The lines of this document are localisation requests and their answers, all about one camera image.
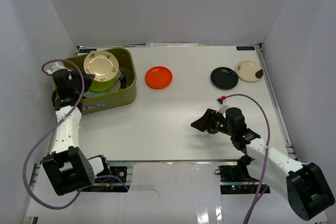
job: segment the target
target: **white backdrop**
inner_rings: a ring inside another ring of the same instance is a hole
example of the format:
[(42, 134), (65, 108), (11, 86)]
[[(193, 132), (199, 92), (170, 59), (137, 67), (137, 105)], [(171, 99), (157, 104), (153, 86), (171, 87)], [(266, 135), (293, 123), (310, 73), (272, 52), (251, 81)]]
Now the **white backdrop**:
[[(298, 157), (336, 195), (336, 0), (287, 0), (265, 41), (266, 64)], [(336, 207), (326, 211), (336, 223)]]
[(286, 0), (51, 0), (75, 45), (263, 42)]
[[(50, 0), (0, 0), (0, 5), (0, 216), (1, 223), (16, 224), (27, 199), (24, 159), (56, 120), (52, 80), (41, 65), (74, 54), (75, 47)], [(41, 149), (29, 163), (29, 178), (37, 157)]]

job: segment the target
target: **beige plate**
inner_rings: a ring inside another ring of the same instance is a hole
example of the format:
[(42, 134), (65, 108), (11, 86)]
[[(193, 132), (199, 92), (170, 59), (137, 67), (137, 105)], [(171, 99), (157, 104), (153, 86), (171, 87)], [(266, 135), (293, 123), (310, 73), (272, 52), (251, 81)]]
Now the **beige plate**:
[(85, 73), (92, 73), (95, 81), (112, 80), (119, 70), (116, 57), (107, 51), (93, 51), (84, 60)]
[(261, 66), (251, 60), (243, 60), (236, 66), (236, 72), (240, 78), (245, 81), (259, 81), (260, 78), (256, 77), (256, 72), (261, 70)]

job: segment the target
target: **green bowl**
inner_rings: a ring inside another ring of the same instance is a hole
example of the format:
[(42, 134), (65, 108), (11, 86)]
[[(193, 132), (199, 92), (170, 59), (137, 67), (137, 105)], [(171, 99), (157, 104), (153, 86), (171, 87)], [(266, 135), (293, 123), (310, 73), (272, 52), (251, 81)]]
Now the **green bowl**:
[[(92, 98), (85, 98), (83, 99), (83, 104), (82, 104), (82, 114), (89, 114), (89, 113), (94, 113), (110, 108), (115, 108), (118, 106), (123, 106), (125, 104), (130, 104), (132, 103), (135, 98), (137, 97), (137, 85), (136, 85), (136, 73), (135, 73), (135, 68), (132, 60), (132, 55), (131, 53), (121, 47), (115, 47), (111, 48), (109, 50), (106, 50), (110, 53), (112, 53), (118, 60), (119, 62), (119, 70), (128, 77), (129, 80), (129, 87), (125, 88), (123, 90), (119, 90), (114, 93), (107, 93), (103, 94), (97, 97), (92, 97)], [(68, 60), (72, 61), (75, 63), (82, 71), (84, 71), (84, 60), (86, 55), (78, 55), (74, 56), (71, 58), (68, 58)], [(65, 62), (64, 64), (67, 68), (73, 69), (74, 67)]]
[(90, 86), (90, 90), (94, 92), (103, 92), (111, 88), (114, 83), (115, 83), (115, 78), (109, 81), (93, 81), (93, 83)]

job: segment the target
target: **orange plate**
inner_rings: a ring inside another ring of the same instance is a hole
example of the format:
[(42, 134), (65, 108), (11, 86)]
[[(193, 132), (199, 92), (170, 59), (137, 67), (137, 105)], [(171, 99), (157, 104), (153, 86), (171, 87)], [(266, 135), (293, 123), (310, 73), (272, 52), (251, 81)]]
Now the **orange plate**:
[(173, 75), (168, 68), (157, 66), (147, 71), (145, 80), (151, 88), (164, 89), (172, 82)]

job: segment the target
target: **black plate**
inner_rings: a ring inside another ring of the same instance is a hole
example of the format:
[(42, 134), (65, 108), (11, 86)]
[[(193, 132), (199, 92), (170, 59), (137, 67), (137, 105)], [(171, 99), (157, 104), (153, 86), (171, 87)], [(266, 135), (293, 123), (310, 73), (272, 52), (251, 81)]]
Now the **black plate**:
[(219, 89), (232, 89), (238, 83), (238, 75), (231, 68), (216, 68), (211, 73), (211, 82)]

